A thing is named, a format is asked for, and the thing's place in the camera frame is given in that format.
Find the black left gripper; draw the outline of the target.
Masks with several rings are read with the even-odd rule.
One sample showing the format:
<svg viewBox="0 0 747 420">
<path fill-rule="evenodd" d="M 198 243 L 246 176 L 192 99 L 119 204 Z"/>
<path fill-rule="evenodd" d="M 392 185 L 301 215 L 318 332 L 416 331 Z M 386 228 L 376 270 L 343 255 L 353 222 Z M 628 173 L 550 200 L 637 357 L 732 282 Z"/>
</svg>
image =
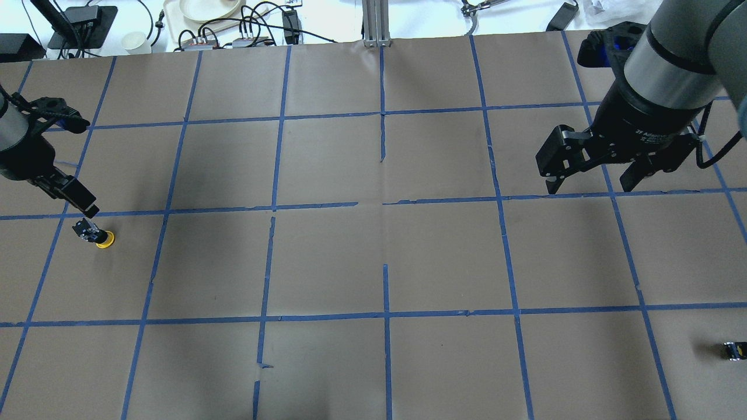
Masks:
<svg viewBox="0 0 747 420">
<path fill-rule="evenodd" d="M 52 199 L 64 200 L 86 218 L 95 217 L 96 197 L 75 176 L 62 175 L 54 165 L 55 151 L 42 135 L 2 131 L 1 173 L 12 181 L 29 181 Z"/>
</svg>

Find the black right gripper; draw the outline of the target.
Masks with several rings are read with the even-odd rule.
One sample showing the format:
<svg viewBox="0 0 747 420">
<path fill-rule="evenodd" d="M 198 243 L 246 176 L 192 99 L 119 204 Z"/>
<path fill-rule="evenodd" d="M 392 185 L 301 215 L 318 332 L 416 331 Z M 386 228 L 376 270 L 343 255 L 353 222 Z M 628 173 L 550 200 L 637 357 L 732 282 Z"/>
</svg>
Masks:
<svg viewBox="0 0 747 420">
<path fill-rule="evenodd" d="M 624 192 L 658 171 L 677 170 L 696 148 L 688 126 L 700 111 L 659 106 L 629 85 L 612 85 L 589 128 L 558 125 L 540 147 L 535 158 L 547 193 L 557 194 L 569 176 L 600 165 L 628 165 L 620 176 Z"/>
</svg>

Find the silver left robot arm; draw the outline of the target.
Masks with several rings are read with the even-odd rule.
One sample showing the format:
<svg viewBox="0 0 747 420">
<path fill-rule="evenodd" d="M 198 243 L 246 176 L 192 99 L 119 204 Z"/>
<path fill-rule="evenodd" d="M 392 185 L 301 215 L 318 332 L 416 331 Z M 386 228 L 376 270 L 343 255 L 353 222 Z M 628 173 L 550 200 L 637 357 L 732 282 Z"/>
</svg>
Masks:
<svg viewBox="0 0 747 420">
<path fill-rule="evenodd" d="M 54 125 L 79 135 L 90 127 L 90 121 L 62 98 L 28 101 L 18 92 L 10 94 L 2 89 L 2 176 L 26 181 L 52 199 L 69 202 L 86 218 L 93 218 L 99 212 L 96 197 L 75 176 L 54 165 L 56 151 L 44 138 L 44 133 Z"/>
</svg>

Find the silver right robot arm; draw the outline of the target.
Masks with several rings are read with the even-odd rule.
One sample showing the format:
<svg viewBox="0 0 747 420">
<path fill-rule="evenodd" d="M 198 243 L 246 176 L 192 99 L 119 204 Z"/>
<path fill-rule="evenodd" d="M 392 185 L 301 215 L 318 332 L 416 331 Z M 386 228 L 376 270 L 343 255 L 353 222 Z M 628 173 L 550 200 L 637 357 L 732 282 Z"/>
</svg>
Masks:
<svg viewBox="0 0 747 420">
<path fill-rule="evenodd" d="M 745 135 L 745 22 L 744 1 L 664 1 L 645 26 L 590 32 L 577 63 L 609 68 L 615 79 L 589 128 L 558 125 L 537 152 L 549 194 L 600 165 L 627 165 L 620 184 L 630 192 L 659 171 L 674 172 L 691 153 L 702 169 L 718 162 L 724 152 L 702 159 L 701 132 L 691 123 L 725 90 L 739 124 L 725 150 Z"/>
</svg>

